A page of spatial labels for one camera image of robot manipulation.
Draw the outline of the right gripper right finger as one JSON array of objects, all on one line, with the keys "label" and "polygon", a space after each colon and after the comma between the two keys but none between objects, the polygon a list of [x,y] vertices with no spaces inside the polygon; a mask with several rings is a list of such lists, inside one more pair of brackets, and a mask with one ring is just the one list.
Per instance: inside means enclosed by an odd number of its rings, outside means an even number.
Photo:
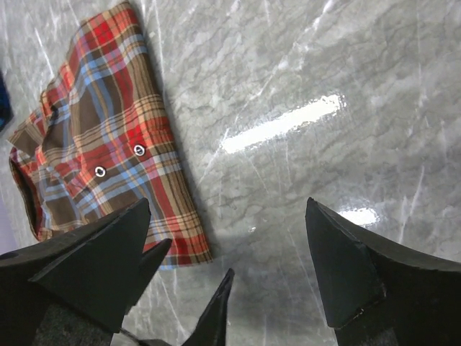
[{"label": "right gripper right finger", "polygon": [[305,222],[339,345],[460,344],[460,263],[400,245],[313,198]]}]

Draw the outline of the red brown plaid shirt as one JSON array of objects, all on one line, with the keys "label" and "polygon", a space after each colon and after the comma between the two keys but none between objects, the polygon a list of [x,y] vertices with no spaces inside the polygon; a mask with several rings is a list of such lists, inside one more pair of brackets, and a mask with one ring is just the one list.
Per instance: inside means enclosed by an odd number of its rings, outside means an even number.
[{"label": "red brown plaid shirt", "polygon": [[211,261],[129,2],[81,23],[37,108],[9,140],[9,166],[38,241],[144,198],[145,249],[172,241],[162,268]]}]

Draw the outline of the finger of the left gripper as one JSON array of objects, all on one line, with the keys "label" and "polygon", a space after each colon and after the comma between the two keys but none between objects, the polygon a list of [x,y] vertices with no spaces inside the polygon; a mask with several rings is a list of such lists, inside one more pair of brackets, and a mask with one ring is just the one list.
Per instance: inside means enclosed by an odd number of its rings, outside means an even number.
[{"label": "finger of the left gripper", "polygon": [[228,322],[228,300],[235,272],[229,269],[210,299],[185,346],[225,346]]},{"label": "finger of the left gripper", "polygon": [[161,266],[161,263],[168,254],[171,248],[171,243],[171,239],[164,239],[153,248],[143,253],[138,266],[138,285],[147,285],[150,283],[152,277],[156,274],[157,270]]}]

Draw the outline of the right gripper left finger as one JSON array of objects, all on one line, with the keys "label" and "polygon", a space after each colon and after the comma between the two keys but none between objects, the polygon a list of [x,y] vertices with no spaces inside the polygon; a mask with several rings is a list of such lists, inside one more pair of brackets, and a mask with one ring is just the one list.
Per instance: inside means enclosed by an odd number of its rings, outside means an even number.
[{"label": "right gripper left finger", "polygon": [[1,255],[2,345],[109,345],[122,326],[150,219],[141,199]]}]

